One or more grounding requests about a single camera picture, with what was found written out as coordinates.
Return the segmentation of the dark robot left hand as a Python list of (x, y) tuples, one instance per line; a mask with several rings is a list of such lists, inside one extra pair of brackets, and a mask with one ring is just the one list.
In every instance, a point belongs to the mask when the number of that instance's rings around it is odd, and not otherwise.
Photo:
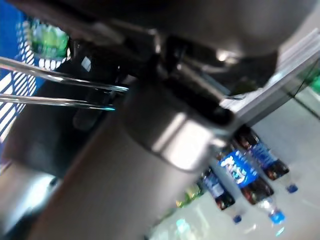
[[(316, 7), (314, 0), (14, 0), (12, 5), (79, 40), (103, 70), (74, 78), (21, 66), (49, 92), (120, 93), (115, 110), (81, 139), (75, 105), (29, 103), (4, 156), (62, 176), (29, 240), (139, 240), (224, 147), (234, 114), (225, 94), (264, 86), (279, 48)], [(52, 133), (63, 137), (57, 147)]]

